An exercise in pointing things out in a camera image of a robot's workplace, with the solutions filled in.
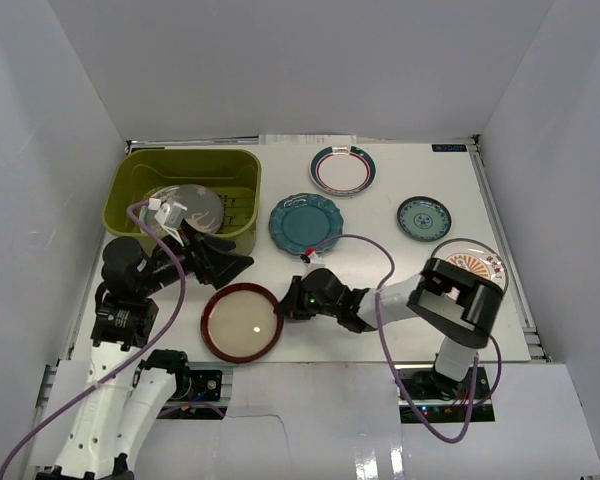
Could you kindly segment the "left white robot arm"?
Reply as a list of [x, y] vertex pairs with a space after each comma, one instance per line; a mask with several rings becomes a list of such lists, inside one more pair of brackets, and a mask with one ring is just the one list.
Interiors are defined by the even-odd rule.
[[196, 230], [164, 238], [151, 253], [131, 237], [102, 252], [95, 294], [88, 385], [73, 403], [75, 420], [58, 457], [39, 479], [131, 479], [138, 454], [164, 404], [191, 387], [187, 355], [157, 350], [153, 294], [189, 275], [220, 289], [254, 260], [231, 241]]

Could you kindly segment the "grey deer pattern plate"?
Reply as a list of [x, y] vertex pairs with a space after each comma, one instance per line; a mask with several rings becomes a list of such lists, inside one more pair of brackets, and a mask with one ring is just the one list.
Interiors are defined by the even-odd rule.
[[221, 198], [210, 188], [198, 184], [165, 187], [149, 194], [161, 201], [173, 199], [187, 208], [185, 220], [196, 230], [216, 234], [224, 219]]

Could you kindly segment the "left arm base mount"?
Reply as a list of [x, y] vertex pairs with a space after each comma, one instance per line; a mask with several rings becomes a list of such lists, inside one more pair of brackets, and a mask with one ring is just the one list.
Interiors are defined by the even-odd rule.
[[176, 375], [176, 391], [170, 401], [218, 401], [221, 398], [222, 380], [221, 370], [185, 369]]

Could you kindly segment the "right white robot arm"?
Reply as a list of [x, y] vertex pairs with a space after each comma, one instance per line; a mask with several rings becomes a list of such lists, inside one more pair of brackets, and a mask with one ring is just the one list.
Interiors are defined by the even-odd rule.
[[307, 272], [291, 279], [274, 312], [295, 321], [332, 317], [356, 334], [421, 318], [444, 335], [431, 384], [439, 396], [452, 399], [466, 389], [469, 364], [487, 346], [506, 287], [466, 267], [431, 257], [420, 273], [407, 280], [354, 289], [322, 264], [309, 261]]

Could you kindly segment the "beige plate with red rim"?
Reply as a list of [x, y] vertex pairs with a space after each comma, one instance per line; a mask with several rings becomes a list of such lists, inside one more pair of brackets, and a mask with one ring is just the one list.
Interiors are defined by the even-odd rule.
[[279, 341], [284, 319], [278, 301], [266, 288], [242, 282], [216, 292], [200, 318], [200, 334], [217, 358], [245, 364], [268, 354]]

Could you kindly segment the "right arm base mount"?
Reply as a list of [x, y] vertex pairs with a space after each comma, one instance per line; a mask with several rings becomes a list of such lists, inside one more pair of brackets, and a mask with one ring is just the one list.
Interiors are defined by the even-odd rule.
[[[472, 369], [460, 383], [438, 375], [432, 367], [402, 368], [398, 370], [404, 389], [409, 393], [417, 410], [431, 423], [462, 424], [469, 408]], [[477, 370], [472, 422], [494, 422], [495, 412], [488, 397], [490, 382], [484, 367]]]

